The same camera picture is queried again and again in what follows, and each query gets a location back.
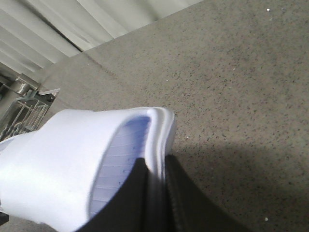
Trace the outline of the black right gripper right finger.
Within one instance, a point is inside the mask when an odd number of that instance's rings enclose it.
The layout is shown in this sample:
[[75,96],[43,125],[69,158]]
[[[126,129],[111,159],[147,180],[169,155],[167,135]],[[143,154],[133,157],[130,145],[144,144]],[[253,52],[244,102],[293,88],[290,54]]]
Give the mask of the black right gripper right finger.
[[175,232],[249,232],[214,204],[174,155],[165,156],[169,227]]

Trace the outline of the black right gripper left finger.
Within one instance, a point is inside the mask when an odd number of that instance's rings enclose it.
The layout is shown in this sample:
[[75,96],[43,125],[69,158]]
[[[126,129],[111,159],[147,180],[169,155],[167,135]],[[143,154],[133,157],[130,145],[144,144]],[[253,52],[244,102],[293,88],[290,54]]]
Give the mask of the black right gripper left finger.
[[134,166],[117,193],[80,232],[143,232],[148,168],[143,158]]

